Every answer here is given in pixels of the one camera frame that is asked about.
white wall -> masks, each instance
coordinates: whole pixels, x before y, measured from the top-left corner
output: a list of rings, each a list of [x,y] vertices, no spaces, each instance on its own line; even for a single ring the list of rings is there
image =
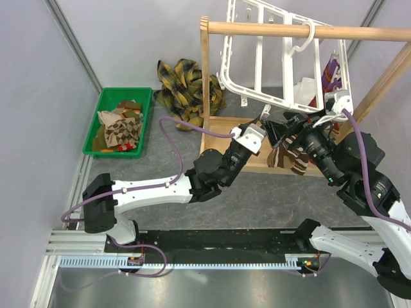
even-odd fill
[[[28,307],[96,92],[43,0],[0,9],[1,307]]]
[[[411,28],[408,0],[387,1],[373,26]],[[368,93],[398,51],[399,42],[363,42],[349,66],[351,89],[357,105]],[[379,170],[398,188],[411,212],[411,70],[395,84],[378,106],[361,123],[385,152]]]
[[[372,0],[267,0],[289,12],[340,26],[359,26]],[[58,0],[87,58],[104,87],[159,89],[158,60],[175,65],[178,59],[200,61],[200,17],[225,21],[226,0]],[[245,21],[246,5],[237,0],[237,21]],[[256,21],[256,12],[252,20]],[[231,76],[235,82],[254,83],[255,37],[235,37]],[[211,35],[211,72],[220,67],[223,38]],[[324,42],[322,62],[334,48]],[[296,81],[311,75],[309,50],[296,59]],[[282,85],[281,39],[264,38],[263,85]]]

green plastic bin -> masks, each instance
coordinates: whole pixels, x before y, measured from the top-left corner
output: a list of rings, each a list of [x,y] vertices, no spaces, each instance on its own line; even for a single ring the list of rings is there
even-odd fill
[[[96,112],[94,113],[94,117],[92,119],[89,134],[85,140],[83,153],[96,158],[139,158],[141,156],[141,151],[143,150],[144,135],[146,133],[148,122],[148,111],[152,103],[152,93],[153,90],[151,88],[104,88],[100,94],[100,99],[98,100]],[[130,101],[134,99],[136,102],[141,104],[141,112],[143,113],[144,118],[137,148],[128,152],[94,152],[92,150],[92,140],[97,135],[97,130],[101,126],[98,121],[97,111],[113,111],[117,107],[117,104],[123,99]]]

yellow and black plaid blanket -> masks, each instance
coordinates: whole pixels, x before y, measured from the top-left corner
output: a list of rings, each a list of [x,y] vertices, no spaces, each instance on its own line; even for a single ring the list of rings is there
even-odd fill
[[[154,92],[154,98],[163,104],[176,119],[196,126],[203,126],[202,73],[192,60],[180,59],[174,69],[159,61],[157,74],[162,82],[161,90]],[[223,90],[215,75],[210,76],[210,115],[225,107]],[[179,130],[191,130],[177,124]]]

wooden rod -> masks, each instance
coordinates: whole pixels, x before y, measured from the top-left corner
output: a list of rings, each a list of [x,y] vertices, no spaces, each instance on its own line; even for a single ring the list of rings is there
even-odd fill
[[[403,49],[393,59],[381,77],[372,86],[371,90],[362,99],[361,103],[354,110],[355,121],[360,123],[370,113],[370,111],[381,101],[391,87],[411,66],[411,43],[406,43]],[[340,142],[349,132],[353,130],[351,123],[346,121],[340,127],[340,133],[336,137],[336,142]]]
[[[208,17],[203,16],[200,20],[200,41],[201,41],[201,70],[203,86],[203,128],[210,129],[210,72],[209,72],[209,34]],[[207,148],[209,136],[204,135],[204,145]]]
[[[308,37],[309,26],[294,24],[251,24],[247,22],[209,22],[208,33],[262,35],[268,37]],[[316,26],[316,39],[386,40],[411,42],[411,29]]]

drying rack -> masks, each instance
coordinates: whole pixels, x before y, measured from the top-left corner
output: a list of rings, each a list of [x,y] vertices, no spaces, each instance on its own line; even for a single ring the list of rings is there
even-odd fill
[[[228,38],[231,38],[233,35],[308,38],[310,36],[310,32],[314,39],[316,38],[320,40],[337,39],[407,42],[368,94],[354,110],[354,118],[357,122],[361,122],[367,116],[367,114],[380,102],[381,98],[389,91],[393,84],[397,82],[397,80],[411,65],[410,29],[341,27],[316,24],[315,31],[312,33],[312,28],[307,24],[263,24],[233,22],[233,20],[228,22],[213,22],[209,21],[208,17],[203,16],[200,21],[200,41],[202,55],[204,128],[216,133],[229,133],[233,127],[239,125],[240,123],[247,123],[252,120],[239,117],[210,116],[208,82],[210,34],[225,35]],[[340,133],[338,134],[336,141],[340,142],[351,130],[352,126],[349,122],[344,122],[340,125]],[[224,151],[229,147],[229,143],[229,139],[220,139],[203,134],[200,152],[203,152],[209,148],[214,148],[224,153]],[[271,151],[272,149],[266,139],[261,147],[259,156],[256,157],[252,155],[243,170],[249,172],[294,175],[291,169],[283,169],[280,167],[271,168],[267,166],[267,157]],[[311,163],[309,164],[305,175],[322,176],[318,168]]]

